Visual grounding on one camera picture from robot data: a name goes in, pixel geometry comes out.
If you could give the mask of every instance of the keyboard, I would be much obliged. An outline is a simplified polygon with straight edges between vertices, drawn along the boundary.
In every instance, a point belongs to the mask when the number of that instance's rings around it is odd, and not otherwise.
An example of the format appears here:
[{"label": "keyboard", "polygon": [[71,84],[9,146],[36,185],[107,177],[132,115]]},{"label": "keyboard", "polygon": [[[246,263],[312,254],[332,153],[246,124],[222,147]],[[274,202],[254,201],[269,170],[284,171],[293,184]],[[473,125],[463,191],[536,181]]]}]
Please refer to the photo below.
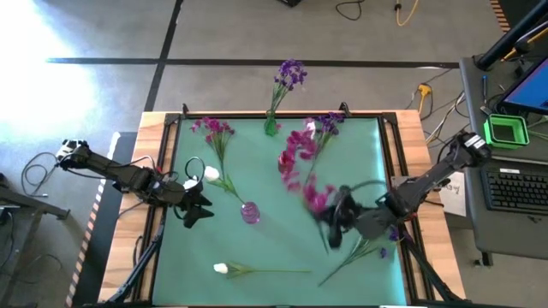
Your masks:
[{"label": "keyboard", "polygon": [[483,170],[489,210],[548,215],[548,173],[514,169]]}]

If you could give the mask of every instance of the glass vase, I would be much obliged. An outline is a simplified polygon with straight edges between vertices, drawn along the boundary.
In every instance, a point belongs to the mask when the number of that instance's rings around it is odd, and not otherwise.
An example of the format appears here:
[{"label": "glass vase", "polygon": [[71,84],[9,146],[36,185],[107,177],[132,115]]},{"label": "glass vase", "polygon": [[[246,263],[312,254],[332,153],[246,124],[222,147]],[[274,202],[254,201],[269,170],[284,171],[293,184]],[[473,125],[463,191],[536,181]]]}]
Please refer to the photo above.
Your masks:
[{"label": "glass vase", "polygon": [[255,224],[260,220],[259,207],[254,202],[246,202],[241,205],[241,218],[244,222]]},{"label": "glass vase", "polygon": [[272,110],[266,111],[265,133],[269,136],[274,136],[277,134],[275,111],[272,111]]}]

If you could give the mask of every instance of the green tabletop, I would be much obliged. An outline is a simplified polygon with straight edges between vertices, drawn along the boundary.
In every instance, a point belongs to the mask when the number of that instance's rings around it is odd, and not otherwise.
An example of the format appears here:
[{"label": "green tabletop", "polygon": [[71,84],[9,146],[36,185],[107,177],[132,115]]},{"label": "green tabletop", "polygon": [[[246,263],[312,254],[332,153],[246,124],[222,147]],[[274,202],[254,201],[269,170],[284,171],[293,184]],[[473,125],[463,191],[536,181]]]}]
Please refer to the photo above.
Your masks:
[{"label": "green tabletop", "polygon": [[[213,202],[212,218],[184,228],[168,210],[160,249],[152,303],[155,305],[405,305],[402,270],[394,243],[387,237],[374,245],[388,248],[382,259],[374,252],[346,266],[324,285],[318,283],[352,250],[359,235],[343,236],[338,251],[326,253],[316,224],[298,195],[287,192],[277,170],[277,157],[292,130],[302,130],[302,119],[278,119],[283,125],[275,137],[266,136],[264,120],[228,119],[235,129],[229,142],[225,169],[245,201],[255,202],[260,222],[246,224],[241,203],[223,189],[204,184],[203,194]],[[185,181],[190,157],[219,169],[205,136],[183,120],[175,171]],[[315,170],[319,185],[353,186],[367,180],[386,181],[377,118],[347,119],[341,133],[320,154]],[[304,180],[310,163],[299,161]],[[386,186],[364,187],[354,198],[365,206],[386,192]],[[227,279],[213,264],[234,261],[258,269],[311,270],[310,273],[252,273]]]}]

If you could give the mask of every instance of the blue screen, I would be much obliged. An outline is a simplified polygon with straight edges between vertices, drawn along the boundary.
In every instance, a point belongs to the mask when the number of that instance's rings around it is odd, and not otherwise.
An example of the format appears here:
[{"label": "blue screen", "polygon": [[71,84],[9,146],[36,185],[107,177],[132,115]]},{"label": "blue screen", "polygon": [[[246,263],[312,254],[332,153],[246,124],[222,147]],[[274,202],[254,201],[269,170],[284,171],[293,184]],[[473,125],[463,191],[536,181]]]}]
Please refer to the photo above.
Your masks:
[{"label": "blue screen", "polygon": [[510,93],[505,101],[548,111],[548,59]]}]

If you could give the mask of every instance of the gray floor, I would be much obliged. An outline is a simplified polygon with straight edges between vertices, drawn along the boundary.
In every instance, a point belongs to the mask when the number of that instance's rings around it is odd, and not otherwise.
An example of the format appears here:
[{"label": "gray floor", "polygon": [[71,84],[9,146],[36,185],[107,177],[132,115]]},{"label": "gray floor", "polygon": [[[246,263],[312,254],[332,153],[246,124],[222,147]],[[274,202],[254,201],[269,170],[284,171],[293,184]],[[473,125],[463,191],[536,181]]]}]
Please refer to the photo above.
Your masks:
[{"label": "gray floor", "polygon": [[[303,0],[288,9],[275,0],[186,0],[170,58],[363,61],[457,61],[484,52],[501,35],[488,0],[423,0],[405,27],[395,23],[392,3],[363,4],[359,21],[334,10],[339,1]],[[116,131],[135,131],[155,71],[154,65],[44,64],[46,57],[158,57],[175,0],[19,1],[0,9],[8,29],[0,50],[9,76],[0,112],[0,170],[20,189],[24,164],[40,151],[56,151],[66,138],[87,139],[106,153]],[[404,1],[404,10],[411,2]],[[343,8],[355,14],[355,7]],[[309,79],[281,109],[400,109],[416,86],[442,70],[427,68],[309,68]],[[155,110],[265,110],[272,67],[167,66]],[[435,106],[462,90],[458,70],[431,83]],[[433,130],[445,109],[424,121]],[[448,138],[468,120],[454,114],[441,135]],[[431,149],[431,157],[438,154]],[[56,171],[42,189],[48,202],[72,210],[58,222],[46,217],[34,252],[52,253],[63,270],[45,263],[29,275],[49,281],[18,287],[16,303],[37,300],[59,307],[69,288],[97,181]],[[495,256],[492,269],[474,268],[478,257],[470,230],[451,237],[470,299],[489,304],[545,306],[546,261]],[[0,233],[0,243],[4,237]]]}]

